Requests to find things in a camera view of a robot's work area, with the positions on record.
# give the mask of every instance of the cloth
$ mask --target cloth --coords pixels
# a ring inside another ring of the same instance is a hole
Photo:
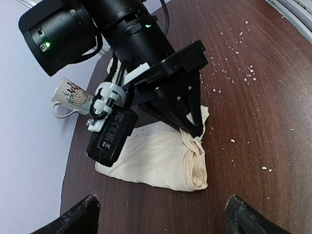
[[[209,116],[208,108],[201,106],[201,112],[205,123]],[[124,181],[177,191],[206,189],[205,151],[201,145],[203,135],[193,138],[163,122],[136,128],[112,168],[96,162],[96,171]]]

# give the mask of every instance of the brown wooden surface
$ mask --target brown wooden surface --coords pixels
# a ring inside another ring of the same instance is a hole
[[[211,114],[203,140],[209,187],[182,193],[96,173],[84,155],[87,117],[79,117],[61,213],[97,194],[99,234],[223,234],[225,204],[237,194],[290,232],[310,234],[311,45],[264,0],[172,0],[169,10],[175,49],[201,39],[212,62],[201,72]],[[99,62],[89,91],[105,77],[106,63]],[[255,75],[248,77],[250,65]]]

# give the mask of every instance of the wooden table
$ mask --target wooden table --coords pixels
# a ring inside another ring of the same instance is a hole
[[[311,45],[264,0],[172,0],[168,5],[174,48],[201,39],[210,61],[201,71],[202,103],[211,114],[203,140],[209,187],[174,192],[96,173],[84,155],[87,117],[79,117],[61,213],[97,194],[99,234],[222,234],[225,204],[237,194],[288,231],[310,234]],[[156,14],[163,17],[161,10]],[[99,61],[90,92],[106,76],[107,62],[108,56]]]

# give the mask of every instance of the white mug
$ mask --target white mug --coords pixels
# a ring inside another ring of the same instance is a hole
[[[67,78],[62,78],[51,99],[54,102],[52,113],[56,118],[60,119],[67,118],[74,113],[86,116],[89,114],[92,98],[91,94],[81,89],[78,85],[72,83]],[[56,106],[63,106],[72,110],[72,112],[60,116],[55,111]]]

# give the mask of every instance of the white towel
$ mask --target white towel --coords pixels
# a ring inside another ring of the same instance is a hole
[[[202,106],[201,112],[205,124],[208,108]],[[96,163],[96,171],[129,182],[177,191],[206,189],[205,151],[201,145],[203,135],[193,138],[163,122],[136,128],[112,168]]]

